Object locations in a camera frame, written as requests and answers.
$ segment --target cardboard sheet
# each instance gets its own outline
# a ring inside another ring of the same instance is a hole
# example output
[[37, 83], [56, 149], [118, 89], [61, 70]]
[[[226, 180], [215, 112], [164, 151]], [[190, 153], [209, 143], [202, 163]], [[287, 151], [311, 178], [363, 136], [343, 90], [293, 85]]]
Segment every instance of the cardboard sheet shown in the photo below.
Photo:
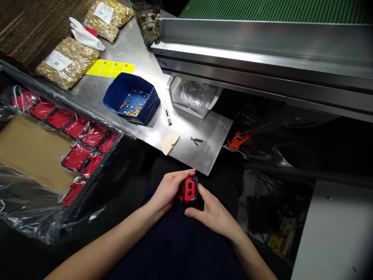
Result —
[[32, 117], [20, 115], [0, 132], [0, 162], [66, 194], [77, 177], [61, 166], [60, 157], [70, 144], [71, 139], [59, 132], [45, 130]]

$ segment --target brass part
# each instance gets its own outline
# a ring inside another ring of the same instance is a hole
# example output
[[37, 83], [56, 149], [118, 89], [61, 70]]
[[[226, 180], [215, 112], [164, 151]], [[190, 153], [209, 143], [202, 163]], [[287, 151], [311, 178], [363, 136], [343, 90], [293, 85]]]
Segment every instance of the brass part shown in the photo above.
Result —
[[[97, 5], [100, 2], [104, 2], [106, 5], [114, 8], [114, 13], [110, 24], [106, 24], [99, 17], [93, 15]], [[95, 1], [88, 10], [86, 19], [87, 27], [97, 30], [104, 38], [108, 39], [109, 42], [114, 43], [116, 36], [118, 35], [118, 27], [122, 27], [128, 22], [133, 16], [133, 11], [130, 8], [118, 3], [114, 0], [97, 0]]]
[[84, 76], [98, 59], [99, 53], [68, 37], [54, 48], [55, 51], [70, 59], [72, 63], [61, 71], [47, 65], [45, 60], [36, 67], [36, 74], [47, 78], [64, 89], [71, 88]]

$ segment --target conveyor belt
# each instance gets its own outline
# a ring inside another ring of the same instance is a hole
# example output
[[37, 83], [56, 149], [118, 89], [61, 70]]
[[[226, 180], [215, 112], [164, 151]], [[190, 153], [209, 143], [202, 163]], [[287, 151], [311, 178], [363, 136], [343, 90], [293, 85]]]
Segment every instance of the conveyor belt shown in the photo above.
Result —
[[363, 0], [190, 0], [180, 18], [373, 23]]

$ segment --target white glove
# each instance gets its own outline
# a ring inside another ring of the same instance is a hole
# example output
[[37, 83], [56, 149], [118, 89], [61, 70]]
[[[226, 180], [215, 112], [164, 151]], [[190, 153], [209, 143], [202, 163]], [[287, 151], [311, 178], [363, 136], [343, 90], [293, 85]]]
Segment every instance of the white glove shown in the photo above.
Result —
[[102, 44], [102, 42], [89, 33], [79, 21], [72, 17], [69, 17], [69, 19], [71, 21], [71, 32], [79, 43], [98, 51], [105, 50], [105, 46]]

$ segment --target white label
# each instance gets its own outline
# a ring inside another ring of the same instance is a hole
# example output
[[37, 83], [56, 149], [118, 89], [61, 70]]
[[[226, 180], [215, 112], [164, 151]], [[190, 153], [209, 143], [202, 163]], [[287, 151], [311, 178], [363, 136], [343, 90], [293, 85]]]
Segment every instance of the white label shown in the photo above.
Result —
[[73, 62], [65, 57], [63, 54], [59, 53], [58, 51], [52, 51], [49, 56], [45, 60], [45, 64], [53, 67], [57, 71], [64, 70], [67, 66], [72, 64]]
[[110, 24], [113, 18], [113, 13], [114, 8], [106, 5], [104, 2], [100, 2], [94, 10], [93, 15], [99, 17], [107, 24]]

